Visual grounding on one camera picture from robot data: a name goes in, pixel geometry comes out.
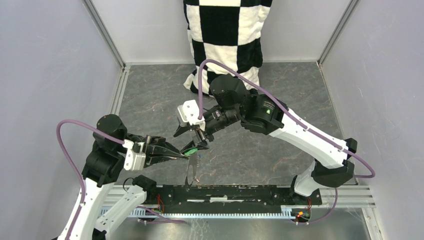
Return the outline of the green key tag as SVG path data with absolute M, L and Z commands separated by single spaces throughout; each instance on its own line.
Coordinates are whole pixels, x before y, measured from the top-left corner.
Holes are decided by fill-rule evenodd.
M 191 156 L 191 155 L 193 155 L 193 154 L 195 154 L 195 153 L 197 153 L 198 152 L 198 149 L 197 148 L 193 148 L 193 149 L 190 149 L 190 150 L 188 150 L 188 151 L 186 151 L 185 153 L 184 153 L 184 156 Z

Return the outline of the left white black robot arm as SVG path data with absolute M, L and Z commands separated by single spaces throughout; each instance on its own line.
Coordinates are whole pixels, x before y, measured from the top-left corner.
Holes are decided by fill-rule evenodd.
M 140 175 L 133 179 L 125 194 L 101 214 L 121 171 L 138 171 L 154 164 L 184 159 L 185 155 L 164 137 L 128 133 L 118 115 L 107 114 L 96 126 L 71 119 L 58 123 L 56 137 L 66 158 L 70 155 L 61 136 L 61 128 L 66 123 L 91 130 L 94 143 L 82 171 L 76 171 L 80 190 L 59 239 L 108 240 L 133 210 L 141 209 L 143 203 L 153 203 L 158 195 L 156 182 Z

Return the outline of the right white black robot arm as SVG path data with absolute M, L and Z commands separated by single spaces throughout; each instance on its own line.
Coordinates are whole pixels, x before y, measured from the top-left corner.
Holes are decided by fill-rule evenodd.
M 195 100 L 177 107 L 179 126 L 175 136 L 195 133 L 182 153 L 207 149 L 214 133 L 238 122 L 250 132 L 286 141 L 314 158 L 310 167 L 292 180 L 288 196 L 295 204 L 302 204 L 316 189 L 338 188 L 353 178 L 355 166 L 350 157 L 357 150 L 355 139 L 326 134 L 302 120 L 285 103 L 248 90 L 241 79 L 229 74 L 217 77 L 210 90 L 217 102 L 211 109 L 204 110 Z

